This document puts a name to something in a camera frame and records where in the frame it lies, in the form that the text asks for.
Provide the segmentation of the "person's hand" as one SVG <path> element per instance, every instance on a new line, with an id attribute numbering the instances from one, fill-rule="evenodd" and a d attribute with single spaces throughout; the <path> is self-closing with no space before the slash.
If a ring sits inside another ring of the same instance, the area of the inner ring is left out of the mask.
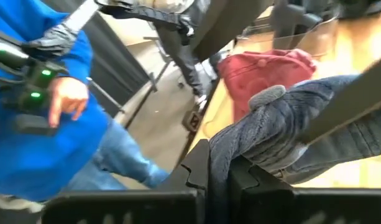
<path id="1" fill-rule="evenodd" d="M 71 114 L 72 120 L 77 120 L 86 108 L 89 98 L 88 87 L 71 77 L 54 79 L 50 85 L 50 93 L 48 122 L 53 128 L 59 125 L 62 113 Z"/>

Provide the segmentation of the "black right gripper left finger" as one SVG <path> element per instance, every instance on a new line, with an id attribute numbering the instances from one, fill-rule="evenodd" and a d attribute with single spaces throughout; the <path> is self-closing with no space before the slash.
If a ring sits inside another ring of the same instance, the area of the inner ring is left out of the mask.
<path id="1" fill-rule="evenodd" d="M 44 208 L 42 224 L 204 224 L 209 142 L 200 140 L 152 190 L 64 193 Z"/>

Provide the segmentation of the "person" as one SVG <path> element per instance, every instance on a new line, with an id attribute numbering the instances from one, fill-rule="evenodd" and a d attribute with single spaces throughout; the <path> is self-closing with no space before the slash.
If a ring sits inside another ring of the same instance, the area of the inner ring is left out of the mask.
<path id="1" fill-rule="evenodd" d="M 80 32 L 62 60 L 67 75 L 88 87 L 93 52 Z M 0 69 L 0 77 L 9 74 Z M 53 136 L 22 134 L 11 123 L 16 111 L 0 102 L 0 200 L 45 202 L 64 190 L 124 190 L 121 175 L 154 188 L 168 173 L 146 159 L 130 134 L 89 92 L 77 120 L 62 113 Z"/>

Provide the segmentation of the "faded blue cap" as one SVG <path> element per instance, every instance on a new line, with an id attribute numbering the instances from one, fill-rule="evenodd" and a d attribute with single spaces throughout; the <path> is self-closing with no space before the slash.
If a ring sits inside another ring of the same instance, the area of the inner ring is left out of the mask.
<path id="1" fill-rule="evenodd" d="M 306 182 L 333 166 L 381 155 L 381 109 L 312 145 L 296 141 L 310 121 L 357 75 L 305 80 L 254 95 L 249 114 L 209 141 L 208 224 L 228 224 L 227 177 L 231 160 L 245 158 L 289 184 Z"/>

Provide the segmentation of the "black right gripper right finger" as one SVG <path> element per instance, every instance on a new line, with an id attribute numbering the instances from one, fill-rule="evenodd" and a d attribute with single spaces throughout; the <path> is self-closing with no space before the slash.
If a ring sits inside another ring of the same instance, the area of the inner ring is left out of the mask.
<path id="1" fill-rule="evenodd" d="M 242 156 L 229 196 L 231 224 L 381 224 L 381 189 L 296 188 Z"/>

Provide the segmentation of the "black device green lights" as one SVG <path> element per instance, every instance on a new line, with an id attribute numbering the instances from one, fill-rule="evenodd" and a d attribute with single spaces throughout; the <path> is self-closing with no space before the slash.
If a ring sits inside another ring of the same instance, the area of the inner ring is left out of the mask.
<path id="1" fill-rule="evenodd" d="M 64 63 L 27 50 L 22 42 L 0 31 L 0 69 L 15 79 L 0 77 L 0 102 L 16 111 L 11 119 L 14 129 L 22 134 L 53 136 L 42 110 L 49 105 L 48 87 L 59 74 L 68 74 Z"/>

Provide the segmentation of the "maroon cap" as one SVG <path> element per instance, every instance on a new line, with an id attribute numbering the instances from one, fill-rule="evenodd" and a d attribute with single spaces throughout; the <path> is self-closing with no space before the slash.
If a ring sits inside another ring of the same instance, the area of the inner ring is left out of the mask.
<path id="1" fill-rule="evenodd" d="M 260 91 L 283 85 L 289 88 L 309 80 L 316 71 L 312 56 L 300 49 L 244 52 L 218 64 L 221 78 L 233 100 L 234 121 L 249 112 L 248 101 Z"/>

